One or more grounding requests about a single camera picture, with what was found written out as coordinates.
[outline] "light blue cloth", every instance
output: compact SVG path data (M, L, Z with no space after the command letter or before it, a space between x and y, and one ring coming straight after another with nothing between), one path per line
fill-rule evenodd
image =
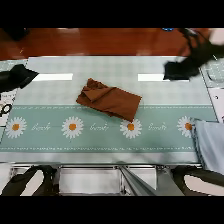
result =
M194 134L203 168L224 175L224 124L196 120Z

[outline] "wooden floor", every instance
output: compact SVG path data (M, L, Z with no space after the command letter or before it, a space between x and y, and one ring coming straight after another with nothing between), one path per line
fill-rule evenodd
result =
M208 28L197 28L206 36ZM0 60L64 55L177 55L186 40L176 29L30 28L13 41L0 29Z

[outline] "yellow flower center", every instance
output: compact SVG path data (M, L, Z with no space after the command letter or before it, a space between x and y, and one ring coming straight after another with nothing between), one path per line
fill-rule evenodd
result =
M187 130L192 130L192 125L191 125L190 123L186 123L186 124L185 124L185 128L186 128Z
M74 130L76 129L76 124L70 124L70 125L69 125L69 129L70 129L71 131L74 131Z
M12 126L12 130L13 130L13 131L17 131L17 130L19 130L19 124L14 124L14 125Z
M133 124L128 124L128 130L133 131L135 129L135 126Z

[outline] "white daisy print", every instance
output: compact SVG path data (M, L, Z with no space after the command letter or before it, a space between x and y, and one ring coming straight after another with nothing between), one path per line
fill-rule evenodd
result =
M134 119L133 122L123 120L120 125L120 131L123 131L123 135L125 135L126 138L132 139L141 134L141 126L138 119Z
M83 126L83 121L78 117L69 117L65 122L63 122L63 135L66 135L66 138L75 138L82 134Z
M182 135L191 138L195 129L194 119L186 116L182 117L179 119L177 127L178 130L182 132Z
M23 134L23 131L26 130L26 121L22 117L14 117L6 125L6 135L8 138L17 138Z

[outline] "brown cloth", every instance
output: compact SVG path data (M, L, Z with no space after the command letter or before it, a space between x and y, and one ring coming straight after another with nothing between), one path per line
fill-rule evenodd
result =
M109 116L132 122L140 100L140 96L88 79L87 86L83 87L76 102L99 110Z

